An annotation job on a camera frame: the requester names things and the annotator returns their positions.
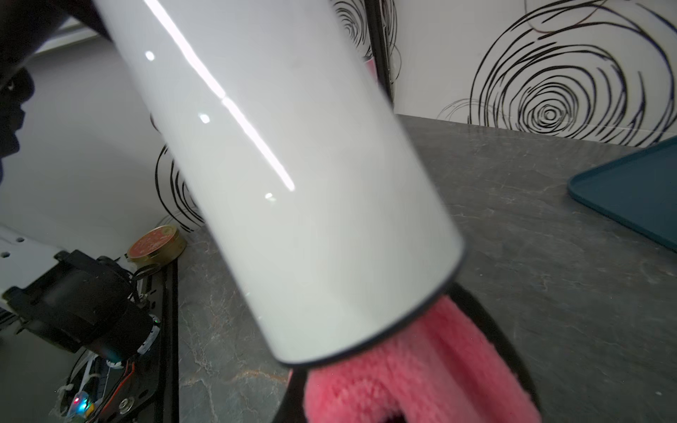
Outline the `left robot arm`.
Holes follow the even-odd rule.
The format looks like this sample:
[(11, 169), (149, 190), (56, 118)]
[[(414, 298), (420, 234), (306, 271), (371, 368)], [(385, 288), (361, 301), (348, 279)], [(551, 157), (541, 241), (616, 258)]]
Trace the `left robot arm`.
[[(90, 1), (1, 3), (1, 156), (20, 149), (23, 106), (35, 93), (26, 60), (74, 17), (106, 36)], [(112, 363), (148, 351), (160, 324), (140, 304), (136, 280), (108, 257), (60, 251), (56, 264), (26, 288), (2, 295), (24, 329), (72, 353), (81, 347)]]

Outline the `pink thermos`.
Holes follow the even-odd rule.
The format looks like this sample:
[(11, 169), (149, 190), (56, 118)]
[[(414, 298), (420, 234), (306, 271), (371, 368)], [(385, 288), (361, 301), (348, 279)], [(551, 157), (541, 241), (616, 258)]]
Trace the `pink thermos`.
[(378, 70), (377, 70), (377, 64), (375, 61), (375, 58), (371, 57), (368, 60), (364, 62), (364, 65), (366, 69), (368, 70), (368, 73), (370, 76), (375, 80), (378, 81)]

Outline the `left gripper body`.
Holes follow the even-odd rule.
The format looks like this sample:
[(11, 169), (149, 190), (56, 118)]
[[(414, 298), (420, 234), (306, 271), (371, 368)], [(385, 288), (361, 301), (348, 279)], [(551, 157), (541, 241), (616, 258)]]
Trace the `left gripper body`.
[(109, 33), (92, 1), (7, 0), (1, 3), (1, 158), (19, 151), (16, 132), (22, 105), (35, 93), (26, 60), (69, 18), (107, 39)]

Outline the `white thermos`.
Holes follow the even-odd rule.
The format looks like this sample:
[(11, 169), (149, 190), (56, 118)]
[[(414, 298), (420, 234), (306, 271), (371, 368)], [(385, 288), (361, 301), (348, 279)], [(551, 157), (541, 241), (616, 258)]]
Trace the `white thermos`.
[(99, 1), (273, 357), (366, 350), (465, 240), (326, 1)]

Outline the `pink cloth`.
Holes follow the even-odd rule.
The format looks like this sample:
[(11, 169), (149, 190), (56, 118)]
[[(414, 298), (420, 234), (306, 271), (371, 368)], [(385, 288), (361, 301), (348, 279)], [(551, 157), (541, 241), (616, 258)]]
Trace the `pink cloth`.
[(455, 284), (353, 358), (295, 369), (276, 422), (540, 422), (536, 385), (481, 303)]

